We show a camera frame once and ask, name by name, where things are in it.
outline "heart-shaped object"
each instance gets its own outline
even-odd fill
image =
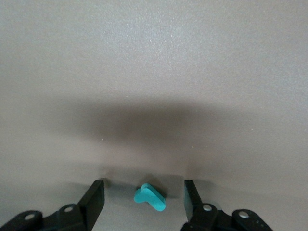
[[[136,190],[134,201],[136,203],[149,203],[157,211],[163,211],[166,208],[164,197],[150,184],[143,184]]]

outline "teal curved block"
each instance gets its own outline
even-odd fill
[[[166,208],[166,200],[164,197],[150,184],[143,184],[140,189],[135,192],[134,201],[136,203],[149,203],[157,211],[163,211]]]

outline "gray surface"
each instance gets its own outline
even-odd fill
[[[306,230],[307,12],[306,1],[0,1],[0,224],[108,177],[95,230],[176,231],[176,186],[190,178],[229,214]],[[149,176],[174,179],[161,214],[132,201]]]

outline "turquoise plastic piece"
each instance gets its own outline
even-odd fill
[[[159,212],[166,208],[166,200],[164,197],[148,183],[143,184],[140,189],[136,190],[134,201],[136,203],[147,202]]]

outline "teal object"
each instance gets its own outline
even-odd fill
[[[134,201],[136,203],[147,202],[159,212],[166,208],[166,200],[164,197],[148,183],[143,184],[140,189],[136,190]]]

